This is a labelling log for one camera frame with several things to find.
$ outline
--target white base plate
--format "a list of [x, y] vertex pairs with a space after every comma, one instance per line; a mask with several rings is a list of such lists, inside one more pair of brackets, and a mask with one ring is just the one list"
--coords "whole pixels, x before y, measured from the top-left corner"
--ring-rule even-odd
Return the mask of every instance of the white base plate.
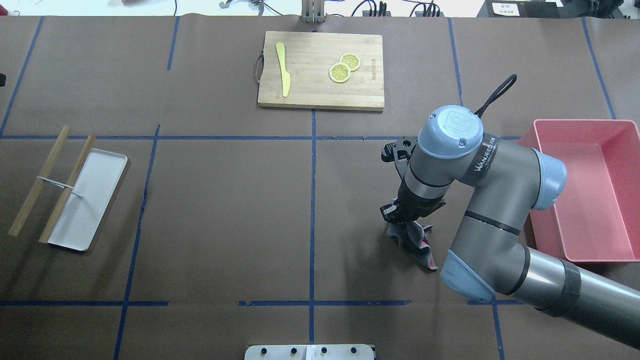
[[127, 166], [127, 156], [91, 149], [48, 243], [86, 251]]
[[244, 360], [375, 360], [376, 353], [369, 345], [254, 345], [244, 353]]

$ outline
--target towel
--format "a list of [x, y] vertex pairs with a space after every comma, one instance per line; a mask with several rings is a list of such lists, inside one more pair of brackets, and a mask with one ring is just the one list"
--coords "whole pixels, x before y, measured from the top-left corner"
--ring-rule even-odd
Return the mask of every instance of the towel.
[[388, 224], [387, 236], [420, 265], [430, 270], [438, 270], [433, 262], [428, 240], [432, 227], [433, 225], [420, 225], [417, 221], [404, 225]]

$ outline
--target blue tape line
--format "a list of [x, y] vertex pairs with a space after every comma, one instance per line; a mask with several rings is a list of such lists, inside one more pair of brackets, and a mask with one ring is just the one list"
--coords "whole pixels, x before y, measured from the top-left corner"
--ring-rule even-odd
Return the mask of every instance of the blue tape line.
[[130, 301], [127, 306], [166, 307], [166, 306], [169, 306], [169, 302], [168, 301]]
[[239, 307], [250, 306], [405, 306], [411, 304], [410, 300], [363, 300], [363, 301], [342, 301], [342, 300], [282, 300], [282, 301], [239, 301]]
[[175, 39], [178, 37], [178, 24], [180, 23], [180, 17], [175, 17], [175, 25], [173, 25], [173, 40], [171, 40], [171, 51], [169, 52], [169, 61], [166, 64], [166, 70], [171, 71], [171, 64], [173, 63], [173, 52], [175, 50]]
[[318, 136], [316, 140], [398, 140], [401, 136]]
[[476, 306], [476, 305], [524, 305], [524, 303], [517, 301], [517, 300], [495, 300], [495, 298], [493, 298], [493, 300], [491, 302], [478, 302], [478, 301], [473, 301], [473, 300], [468, 300], [467, 301], [467, 305], [472, 305], [472, 306]]
[[[46, 301], [8, 300], [0, 301], [2, 306], [123, 306], [124, 301]], [[168, 301], [132, 301], [129, 306], [158, 307], [169, 306]]]
[[314, 301], [316, 306], [405, 306], [411, 304], [410, 300], [389, 300], [389, 301], [332, 301], [321, 300]]
[[133, 282], [133, 271], [136, 267], [136, 257], [138, 255], [138, 245], [140, 244], [140, 234], [142, 229], [142, 219], [145, 216], [145, 208], [147, 207], [147, 195], [149, 189], [149, 180], [151, 178], [151, 170], [154, 167], [156, 158], [156, 148], [158, 145], [158, 134], [160, 133], [160, 125], [156, 128], [154, 135], [154, 144], [151, 147], [151, 157], [149, 159], [149, 168], [147, 169], [147, 180], [145, 181], [145, 190], [142, 195], [142, 204], [140, 206], [140, 215], [138, 217], [138, 228], [136, 230], [136, 241], [133, 243], [133, 252], [131, 254], [131, 265], [129, 266], [129, 276], [127, 278], [127, 288], [124, 293], [124, 304], [122, 306], [122, 314], [120, 315], [120, 326], [118, 328], [118, 337], [116, 339], [116, 347], [113, 352], [113, 360], [117, 360], [120, 356], [120, 345], [122, 344], [122, 333], [124, 332], [124, 324], [127, 318], [127, 306], [129, 306], [129, 295], [131, 294], [131, 283]]
[[283, 300], [283, 301], [239, 301], [239, 307], [249, 306], [309, 306], [308, 300]]
[[453, 35], [453, 20], [448, 17], [449, 21], [449, 36], [451, 37], [451, 51], [453, 52], [453, 65], [456, 68], [456, 80], [458, 82], [458, 96], [460, 97], [460, 106], [464, 106], [462, 103], [462, 79], [460, 78], [460, 67], [458, 66], [458, 53], [456, 52], [456, 39]]
[[[55, 140], [58, 135], [3, 135], [4, 140]], [[69, 140], [84, 140], [86, 135], [73, 135]], [[99, 135], [98, 140], [155, 140], [149, 135]], [[316, 140], [398, 140], [400, 136], [317, 136]], [[313, 140], [313, 136], [252, 136], [252, 135], [163, 135], [158, 136], [158, 140]]]
[[[4, 135], [4, 140], [55, 140], [58, 135]], [[85, 140], [86, 135], [69, 136], [69, 140]], [[95, 137], [98, 140], [153, 140], [153, 136], [132, 136], [132, 135], [102, 135]]]
[[0, 301], [0, 306], [122, 306], [122, 301]]
[[158, 139], [160, 140], [313, 140], [311, 136], [234, 136], [234, 135], [221, 135], [221, 136], [164, 135], [164, 136], [160, 136]]
[[127, 318], [127, 306], [122, 306], [122, 312], [120, 313], [120, 326], [118, 327], [118, 339], [116, 340], [116, 348], [113, 351], [113, 360], [118, 360], [120, 357], [120, 345], [122, 344], [122, 333], [124, 331], [124, 322]]
[[31, 46], [29, 46], [27, 57], [24, 59], [24, 63], [22, 64], [22, 70], [20, 70], [20, 75], [18, 75], [18, 81], [15, 82], [15, 88], [13, 89], [11, 100], [9, 100], [9, 106], [7, 106], [6, 113], [4, 113], [4, 119], [2, 121], [2, 125], [0, 125], [0, 136], [2, 136], [2, 134], [4, 133], [4, 128], [6, 127], [6, 123], [9, 121], [9, 115], [11, 115], [11, 108], [13, 107], [13, 102], [15, 101], [15, 97], [18, 95], [18, 89], [20, 88], [20, 84], [22, 83], [22, 78], [24, 77], [24, 72], [27, 69], [27, 65], [29, 65], [29, 59], [31, 59], [33, 48], [36, 46], [36, 41], [38, 40], [38, 35], [40, 34], [40, 30], [42, 29], [43, 21], [44, 21], [44, 17], [41, 16], [40, 22], [38, 22], [38, 27], [36, 28], [36, 33], [33, 34], [33, 39], [31, 39]]
[[596, 54], [593, 52], [593, 46], [591, 46], [591, 37], [589, 36], [589, 28], [587, 27], [587, 20], [585, 17], [582, 18], [582, 28], [584, 29], [584, 36], [587, 39], [587, 46], [589, 47], [589, 52], [591, 53], [593, 66], [596, 68], [596, 74], [598, 74], [598, 80], [600, 80], [600, 87], [602, 88], [604, 99], [607, 101], [609, 113], [611, 114], [611, 118], [615, 119], [616, 114], [615, 112], [613, 112], [613, 106], [611, 105], [611, 100], [609, 99], [609, 93], [607, 92], [607, 87], [604, 85], [604, 80], [602, 79], [602, 74], [600, 73], [600, 67], [598, 66], [598, 60], [596, 60]]
[[314, 319], [316, 318], [315, 316], [315, 307], [313, 305], [309, 306], [309, 343], [310, 344], [314, 344], [316, 342], [316, 334], [315, 334], [315, 329], [316, 326], [314, 325]]
[[316, 297], [316, 109], [311, 109], [311, 221], [309, 229], [309, 343], [314, 343], [314, 299]]
[[498, 318], [498, 304], [492, 302], [493, 324], [495, 325], [495, 337], [498, 340], [498, 354], [500, 360], [504, 360], [504, 346], [502, 345], [502, 331], [500, 330], [500, 319]]

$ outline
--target yellow knife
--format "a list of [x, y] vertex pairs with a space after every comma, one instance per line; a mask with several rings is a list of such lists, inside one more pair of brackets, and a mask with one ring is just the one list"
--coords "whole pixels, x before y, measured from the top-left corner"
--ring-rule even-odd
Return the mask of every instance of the yellow knife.
[[280, 75], [282, 76], [282, 97], [287, 97], [289, 96], [289, 89], [291, 88], [291, 75], [287, 72], [287, 67], [285, 66], [285, 53], [283, 43], [276, 43], [276, 52], [278, 53], [278, 61], [280, 62]]

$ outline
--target blue joint cap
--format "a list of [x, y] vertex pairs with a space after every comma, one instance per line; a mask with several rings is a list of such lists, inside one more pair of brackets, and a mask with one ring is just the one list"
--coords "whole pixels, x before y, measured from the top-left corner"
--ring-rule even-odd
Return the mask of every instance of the blue joint cap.
[[486, 304], [495, 296], [495, 291], [476, 274], [451, 249], [440, 274], [442, 281], [456, 293]]
[[480, 118], [471, 110], [447, 105], [437, 108], [418, 134], [418, 146], [438, 159], [457, 159], [475, 151], [484, 133]]
[[540, 164], [540, 191], [538, 200], [533, 206], [536, 210], [546, 210], [556, 203], [558, 196], [566, 184], [566, 166], [564, 163], [549, 155], [532, 149]]

